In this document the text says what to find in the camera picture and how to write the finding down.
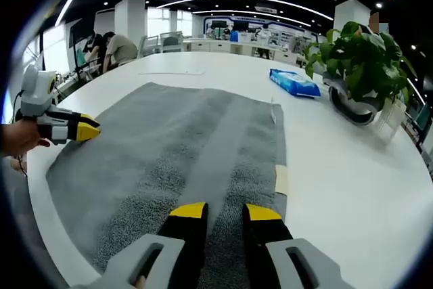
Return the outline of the person's left hand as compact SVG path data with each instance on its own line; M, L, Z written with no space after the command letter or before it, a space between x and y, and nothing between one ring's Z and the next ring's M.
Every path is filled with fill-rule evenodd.
M2 156L19 156L37 146L49 147L50 143L41 137L35 121L22 119L1 125Z

